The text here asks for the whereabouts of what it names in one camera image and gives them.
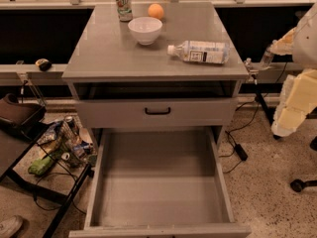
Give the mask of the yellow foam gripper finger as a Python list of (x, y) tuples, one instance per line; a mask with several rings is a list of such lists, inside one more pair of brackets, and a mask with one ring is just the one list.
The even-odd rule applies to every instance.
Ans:
[(317, 107), (317, 70), (304, 69), (297, 76), (289, 75), (279, 95), (271, 131), (279, 137), (294, 133)]

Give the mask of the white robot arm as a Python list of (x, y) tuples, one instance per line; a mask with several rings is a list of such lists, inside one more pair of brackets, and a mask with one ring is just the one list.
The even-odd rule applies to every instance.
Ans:
[(272, 133), (286, 137), (317, 107), (317, 4), (296, 27), (274, 41), (270, 51), (280, 56), (292, 55), (292, 60), (303, 68), (297, 76), (286, 77), (273, 115)]

